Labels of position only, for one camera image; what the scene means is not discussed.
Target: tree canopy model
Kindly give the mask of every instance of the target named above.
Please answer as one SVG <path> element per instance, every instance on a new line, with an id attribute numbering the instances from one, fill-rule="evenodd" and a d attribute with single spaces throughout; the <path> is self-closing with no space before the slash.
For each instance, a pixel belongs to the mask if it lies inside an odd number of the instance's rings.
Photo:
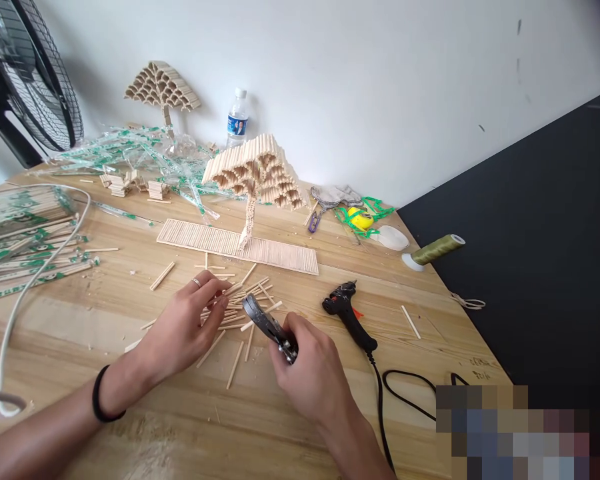
<path id="1" fill-rule="evenodd" d="M 258 194 L 263 203 L 296 210 L 309 206 L 309 195 L 299 186 L 285 151 L 273 135 L 260 135 L 253 140 L 225 150 L 209 161 L 202 182 L 214 181 L 222 190 L 247 195 L 247 221 L 240 235 L 239 249 L 251 239 Z"/>
<path id="2" fill-rule="evenodd" d="M 200 100 L 180 74 L 162 61 L 150 61 L 133 83 L 127 87 L 125 98 L 162 108 L 165 125 L 171 125 L 169 107 L 192 111 L 200 106 Z"/>

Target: black hair tie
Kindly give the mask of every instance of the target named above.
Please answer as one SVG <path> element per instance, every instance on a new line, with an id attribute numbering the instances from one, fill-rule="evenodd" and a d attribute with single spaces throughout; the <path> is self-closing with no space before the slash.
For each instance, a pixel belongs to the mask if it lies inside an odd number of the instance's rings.
<path id="1" fill-rule="evenodd" d="M 100 382 L 102 382 L 102 376 L 105 374 L 108 368 L 109 365 L 105 365 L 104 368 L 100 370 L 100 373 L 98 373 L 98 376 L 95 379 L 95 383 L 93 384 L 93 395 L 91 396 L 93 404 L 93 414 L 102 423 L 110 423 L 112 421 L 120 420 L 122 417 L 125 416 L 125 413 L 127 412 L 126 410 L 124 410 L 124 412 L 122 412 L 117 417 L 109 418 L 102 412 L 102 410 L 100 410 Z"/>

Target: black glue gun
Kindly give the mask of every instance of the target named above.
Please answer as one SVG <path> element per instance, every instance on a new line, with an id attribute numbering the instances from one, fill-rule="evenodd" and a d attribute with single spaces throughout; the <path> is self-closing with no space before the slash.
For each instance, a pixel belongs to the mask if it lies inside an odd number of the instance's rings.
<path id="1" fill-rule="evenodd" d="M 351 298 L 355 294 L 355 282 L 356 280 L 343 283 L 332 291 L 329 298 L 325 298 L 322 302 L 322 308 L 328 314 L 340 317 L 354 342 L 365 352 L 372 352 L 378 348 L 378 342 L 360 325 L 356 311 L 351 306 Z"/>

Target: plastic bottle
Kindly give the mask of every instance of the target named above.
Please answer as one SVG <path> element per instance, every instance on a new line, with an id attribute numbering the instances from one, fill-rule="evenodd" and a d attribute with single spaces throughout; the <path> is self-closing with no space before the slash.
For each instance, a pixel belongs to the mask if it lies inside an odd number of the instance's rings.
<path id="1" fill-rule="evenodd" d="M 237 147 L 245 142 L 247 131 L 247 91 L 235 89 L 235 100 L 227 118 L 227 148 Z"/>

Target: left hand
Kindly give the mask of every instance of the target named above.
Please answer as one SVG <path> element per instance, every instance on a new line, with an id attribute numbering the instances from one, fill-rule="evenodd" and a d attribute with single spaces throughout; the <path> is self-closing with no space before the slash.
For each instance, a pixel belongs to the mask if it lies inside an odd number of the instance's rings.
<path id="1" fill-rule="evenodd" d="M 191 280 L 176 292 L 152 328 L 130 352 L 147 366 L 155 385 L 202 357 L 211 347 L 224 318 L 227 298 L 210 306 L 207 321 L 204 325 L 200 322 L 200 314 L 209 300 L 230 288 L 231 283 L 219 280 L 208 270 L 199 273 L 196 279 L 202 288 Z"/>

